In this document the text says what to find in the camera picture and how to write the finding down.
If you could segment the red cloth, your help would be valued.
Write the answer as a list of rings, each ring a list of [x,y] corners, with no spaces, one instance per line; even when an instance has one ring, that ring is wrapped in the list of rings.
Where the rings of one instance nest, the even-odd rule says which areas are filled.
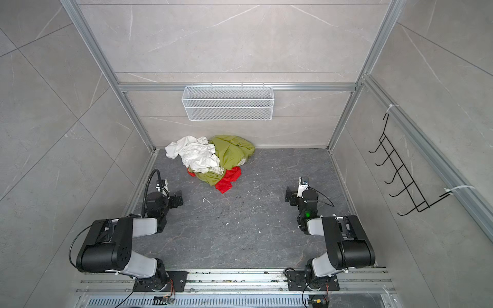
[[[236,182],[241,176],[240,167],[233,167],[231,170],[226,170],[223,175],[211,171],[207,173],[195,173],[190,168],[187,169],[187,172],[192,177],[196,177],[210,186],[214,186],[222,194],[232,189],[232,183]]]

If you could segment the green patterned cloth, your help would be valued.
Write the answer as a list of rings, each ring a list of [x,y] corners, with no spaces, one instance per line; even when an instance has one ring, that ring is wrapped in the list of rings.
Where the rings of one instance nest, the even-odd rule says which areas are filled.
[[[255,152],[251,142],[238,136],[214,136],[209,143],[215,146],[220,166],[225,171],[241,167]]]

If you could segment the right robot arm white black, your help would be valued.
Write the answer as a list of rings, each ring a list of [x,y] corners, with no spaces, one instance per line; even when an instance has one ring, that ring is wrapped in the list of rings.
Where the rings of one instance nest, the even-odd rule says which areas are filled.
[[[326,252],[308,261],[305,277],[333,277],[349,268],[375,265],[376,254],[359,218],[348,216],[320,216],[318,192],[311,187],[303,190],[286,189],[285,201],[298,209],[299,229],[310,236],[324,238]]]

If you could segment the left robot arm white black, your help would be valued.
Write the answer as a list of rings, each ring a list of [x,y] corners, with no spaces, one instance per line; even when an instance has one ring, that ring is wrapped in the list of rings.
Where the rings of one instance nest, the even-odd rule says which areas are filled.
[[[160,259],[145,257],[132,250],[133,239],[163,232],[170,209],[183,205],[182,192],[165,196],[155,191],[145,198],[146,217],[129,215],[99,219],[92,223],[77,255],[79,272],[113,272],[142,282],[166,284],[168,274]]]

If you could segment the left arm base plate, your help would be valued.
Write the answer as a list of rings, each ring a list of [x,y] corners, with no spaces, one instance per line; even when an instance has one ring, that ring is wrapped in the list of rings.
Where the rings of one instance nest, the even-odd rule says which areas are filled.
[[[135,292],[183,292],[185,289],[187,271],[166,272],[164,277],[156,274],[151,278],[139,279],[134,287]]]

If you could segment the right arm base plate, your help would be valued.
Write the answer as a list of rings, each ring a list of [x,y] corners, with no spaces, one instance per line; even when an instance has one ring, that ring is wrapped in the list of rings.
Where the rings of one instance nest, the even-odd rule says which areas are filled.
[[[284,276],[290,291],[339,291],[337,276],[309,278],[304,271],[287,268]]]

